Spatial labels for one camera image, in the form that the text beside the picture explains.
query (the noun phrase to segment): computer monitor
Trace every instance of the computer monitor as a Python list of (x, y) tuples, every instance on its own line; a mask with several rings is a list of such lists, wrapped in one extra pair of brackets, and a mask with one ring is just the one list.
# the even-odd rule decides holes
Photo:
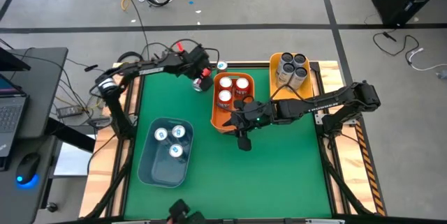
[(31, 70), (31, 67), (0, 47), (0, 71)]

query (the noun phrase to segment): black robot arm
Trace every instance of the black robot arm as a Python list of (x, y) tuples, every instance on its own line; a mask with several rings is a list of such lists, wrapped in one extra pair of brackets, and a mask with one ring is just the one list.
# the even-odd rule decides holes
[(251, 141), (247, 132), (271, 124), (290, 124), (300, 119), (304, 114), (329, 107), (343, 105), (335, 114), (325, 115), (323, 133), (326, 136), (337, 136), (341, 133), (343, 123), (360, 116), (361, 112), (373, 112), (380, 106), (374, 86), (364, 82), (354, 82), (350, 86), (337, 91), (313, 97), (312, 99), (281, 99), (270, 100), (267, 103), (243, 100), (235, 101), (236, 111), (224, 125), (235, 126), (234, 133), (238, 138), (241, 150), (250, 151)]
[[(91, 91), (98, 88), (101, 98), (110, 109), (116, 126), (116, 134), (125, 139), (131, 139), (135, 137), (134, 126), (132, 126), (119, 102), (119, 97), (131, 81), (142, 75), (165, 72), (176, 76), (185, 75), (192, 80), (199, 79), (200, 88), (206, 91), (213, 85), (210, 77), (211, 65), (209, 57), (201, 45), (196, 46), (190, 53), (186, 51), (165, 51), (160, 59), (139, 61), (131, 64), (124, 63), (119, 67), (107, 70), (95, 80), (95, 86)], [(123, 76), (122, 81), (117, 84), (113, 80), (113, 75)]]

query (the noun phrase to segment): can lid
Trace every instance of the can lid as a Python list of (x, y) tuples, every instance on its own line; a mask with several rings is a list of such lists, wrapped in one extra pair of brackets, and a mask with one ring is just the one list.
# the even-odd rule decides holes
[(231, 100), (231, 92), (229, 91), (219, 92), (219, 100), (223, 102), (228, 102), (229, 100)]
[(283, 59), (284, 61), (286, 61), (286, 62), (292, 62), (292, 60), (293, 60), (293, 56), (292, 56), (292, 54), (290, 54), (290, 53), (288, 53), (288, 52), (285, 52), (285, 53), (283, 53), (282, 55), (281, 55), (281, 59)]
[(174, 126), (173, 128), (173, 136), (174, 137), (183, 137), (185, 134), (185, 129), (183, 126)]
[(194, 81), (193, 81), (193, 88), (194, 88), (194, 90), (196, 90), (196, 91), (202, 91), (202, 88), (200, 88), (200, 83), (202, 82), (202, 80), (200, 79), (200, 78), (196, 78)]
[(297, 54), (293, 59), (299, 64), (306, 62), (306, 57), (303, 54)]
[(183, 154), (183, 147), (179, 144), (173, 144), (169, 148), (169, 155), (174, 158), (178, 158)]
[(166, 129), (158, 128), (155, 130), (154, 137), (156, 140), (158, 140), (158, 141), (165, 140), (167, 136), (168, 136), (168, 131)]
[(295, 70), (295, 74), (298, 77), (306, 77), (307, 76), (307, 70), (305, 68), (303, 68), (303, 67), (298, 67)]
[(231, 87), (231, 85), (233, 84), (233, 81), (229, 77), (223, 77), (219, 80), (219, 84), (223, 88), (228, 88), (228, 87)]
[(287, 73), (292, 73), (295, 70), (295, 66), (293, 66), (293, 64), (284, 64), (282, 69)]
[(245, 89), (249, 86), (249, 81), (246, 78), (241, 77), (236, 81), (236, 86)]
[(218, 61), (217, 62), (217, 68), (219, 70), (225, 70), (227, 68), (228, 64), (225, 61)]

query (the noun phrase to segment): black stand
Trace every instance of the black stand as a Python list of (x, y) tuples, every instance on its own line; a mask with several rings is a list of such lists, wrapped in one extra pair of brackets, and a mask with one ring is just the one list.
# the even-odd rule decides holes
[(54, 135), (61, 141), (88, 152), (93, 152), (95, 147), (94, 139), (52, 118), (48, 119), (45, 134)]

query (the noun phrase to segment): concrete floor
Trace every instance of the concrete floor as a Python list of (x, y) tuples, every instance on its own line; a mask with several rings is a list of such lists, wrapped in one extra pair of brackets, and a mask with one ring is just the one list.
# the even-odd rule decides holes
[[(0, 20), (0, 38), (16, 48), (67, 47), (68, 57), (84, 64), (107, 68), (126, 51), (141, 51), (142, 32), (73, 33), (72, 27), (137, 27), (132, 6), (127, 12), (121, 0), (13, 0)], [(377, 30), (340, 30), (335, 41), (324, 0), (174, 0), (163, 8), (137, 3), (149, 42), (171, 43), (192, 38), (207, 47), (218, 48), (221, 58), (268, 60), (274, 52), (299, 51), (312, 60), (336, 60), (337, 44), (344, 48), (354, 80), (375, 85), (383, 105), (365, 114), (373, 157), (390, 216), (447, 219), (447, 158), (445, 115), (447, 81), (438, 80), (435, 70), (418, 72), (410, 68), (403, 54), (389, 57), (372, 42)], [(370, 0), (330, 0), (338, 24), (380, 24)], [(411, 23), (447, 23), (447, 0), (431, 0)], [(224, 29), (182, 30), (177, 25), (213, 24), (314, 24), (315, 29)], [(49, 33), (1, 33), (4, 28), (62, 28)], [(447, 29), (406, 29), (393, 35), (398, 43), (378, 38), (380, 45), (397, 51), (404, 35), (411, 34), (425, 48), (414, 60), (421, 67), (447, 63)], [(88, 88), (98, 73), (67, 62), (65, 68), (75, 90), (88, 99)], [(62, 91), (58, 96), (66, 98)], [(79, 124), (85, 118), (68, 120)], [(81, 186), (76, 187), (79, 194)]]

